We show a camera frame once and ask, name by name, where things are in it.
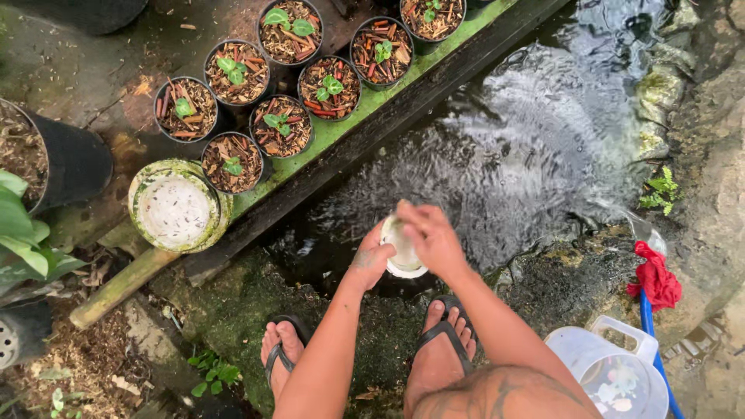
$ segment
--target blue pipe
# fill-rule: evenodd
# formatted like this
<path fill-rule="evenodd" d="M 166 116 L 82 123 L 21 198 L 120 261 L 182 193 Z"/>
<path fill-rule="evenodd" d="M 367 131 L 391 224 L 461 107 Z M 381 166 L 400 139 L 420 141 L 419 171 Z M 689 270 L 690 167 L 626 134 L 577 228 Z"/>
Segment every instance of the blue pipe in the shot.
<path fill-rule="evenodd" d="M 654 323 L 652 321 L 652 304 L 650 304 L 649 299 L 647 298 L 647 293 L 644 292 L 644 290 L 641 290 L 641 296 L 639 305 L 641 307 L 641 329 L 645 331 L 646 333 L 652 335 L 654 337 Z M 668 387 L 668 399 L 670 400 L 670 411 L 673 413 L 673 416 L 675 416 L 675 419 L 685 419 L 683 416 L 683 412 L 680 410 L 680 407 L 678 406 L 678 402 L 675 400 L 675 396 L 673 396 L 673 391 L 670 389 L 670 383 L 668 382 L 668 376 L 665 374 L 665 367 L 662 366 L 662 358 L 659 356 L 659 351 L 657 351 L 657 354 L 654 357 L 654 368 L 659 371 L 659 373 L 662 375 L 662 379 L 665 380 L 665 385 Z"/>

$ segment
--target red rag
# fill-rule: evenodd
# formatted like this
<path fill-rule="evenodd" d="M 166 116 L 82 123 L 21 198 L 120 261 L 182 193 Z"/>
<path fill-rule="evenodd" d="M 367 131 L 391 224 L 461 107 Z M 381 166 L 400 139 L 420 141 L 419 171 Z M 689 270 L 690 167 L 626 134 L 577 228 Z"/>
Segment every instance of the red rag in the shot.
<path fill-rule="evenodd" d="M 683 294 L 680 283 L 672 272 L 665 267 L 665 256 L 650 249 L 646 242 L 636 242 L 634 253 L 647 261 L 636 267 L 638 284 L 626 285 L 626 292 L 632 297 L 639 295 L 642 289 L 652 304 L 652 312 L 664 308 L 675 308 Z"/>

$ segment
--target pond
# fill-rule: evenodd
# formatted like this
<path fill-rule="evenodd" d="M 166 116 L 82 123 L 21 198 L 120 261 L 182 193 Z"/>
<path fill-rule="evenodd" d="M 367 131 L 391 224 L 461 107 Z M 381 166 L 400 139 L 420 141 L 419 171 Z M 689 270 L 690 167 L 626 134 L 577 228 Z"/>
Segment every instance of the pond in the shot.
<path fill-rule="evenodd" d="M 622 222 L 641 179 L 634 86 L 669 16 L 663 0 L 572 2 L 402 135 L 262 238 L 288 282 L 329 297 L 356 245 L 402 198 L 441 206 L 482 274 L 582 224 Z M 373 292 L 438 289 L 388 273 Z"/>

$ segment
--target forearm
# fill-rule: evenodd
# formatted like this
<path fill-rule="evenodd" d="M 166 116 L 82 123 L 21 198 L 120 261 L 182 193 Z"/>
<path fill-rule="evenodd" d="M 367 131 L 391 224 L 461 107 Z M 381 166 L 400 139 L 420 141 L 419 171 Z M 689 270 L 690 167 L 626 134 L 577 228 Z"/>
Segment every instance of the forearm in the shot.
<path fill-rule="evenodd" d="M 364 290 L 345 277 L 276 404 L 275 418 L 341 418 Z"/>
<path fill-rule="evenodd" d="M 463 304 L 486 356 L 493 364 L 534 368 L 561 382 L 585 404 L 590 400 L 558 356 L 492 290 L 481 276 L 464 268 L 443 278 Z"/>

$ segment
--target flip-flop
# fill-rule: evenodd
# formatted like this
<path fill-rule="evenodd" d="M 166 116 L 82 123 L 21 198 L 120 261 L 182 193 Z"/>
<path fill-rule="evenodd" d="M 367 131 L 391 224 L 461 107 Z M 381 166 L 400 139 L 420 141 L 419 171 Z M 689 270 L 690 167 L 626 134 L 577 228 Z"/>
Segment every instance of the flip-flop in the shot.
<path fill-rule="evenodd" d="M 427 330 L 426 332 L 422 333 L 422 335 L 419 337 L 419 339 L 416 341 L 416 351 L 419 352 L 424 345 L 429 343 L 432 339 L 437 337 L 440 333 L 445 333 L 448 338 L 450 339 L 450 343 L 453 345 L 453 348 L 455 349 L 455 353 L 458 355 L 458 359 L 460 359 L 460 364 L 463 366 L 463 373 L 465 375 L 469 375 L 473 372 L 473 365 L 471 364 L 471 361 L 468 359 L 468 353 L 466 352 L 466 348 L 463 347 L 463 344 L 460 343 L 460 337 L 455 332 L 455 328 L 448 323 L 448 313 L 450 313 L 450 310 L 453 307 L 457 307 L 458 312 L 458 318 L 463 318 L 466 320 L 466 327 L 471 329 L 471 339 L 476 340 L 478 343 L 478 337 L 476 336 L 476 330 L 473 328 L 473 324 L 471 324 L 471 320 L 468 318 L 468 315 L 466 314 L 466 310 L 463 309 L 463 305 L 460 303 L 460 300 L 458 300 L 458 297 L 455 297 L 454 295 L 440 295 L 439 297 L 434 298 L 434 300 L 440 300 L 445 304 L 445 312 L 443 313 L 442 318 L 440 319 L 440 322 L 438 324 L 435 324 L 432 328 Z M 427 315 L 428 312 L 425 313 L 425 323 L 427 321 Z"/>
<path fill-rule="evenodd" d="M 303 347 L 308 346 L 308 342 L 310 342 L 313 333 L 308 328 L 308 326 L 305 325 L 304 321 L 302 321 L 296 315 L 278 315 L 271 320 L 271 322 L 273 322 L 274 324 L 279 324 L 280 321 L 289 321 L 290 323 L 292 323 L 292 326 L 295 328 L 295 333 L 302 342 Z M 282 364 L 285 366 L 287 371 L 292 372 L 292 370 L 295 368 L 295 363 L 287 357 L 287 354 L 282 349 L 282 342 L 280 341 L 278 344 L 274 345 L 272 350 L 269 351 L 267 364 L 264 367 L 264 372 L 267 374 L 267 382 L 269 383 L 269 388 L 271 388 L 272 386 L 272 370 L 274 369 L 274 362 L 276 361 L 277 357 L 279 357 L 279 360 L 282 361 Z"/>

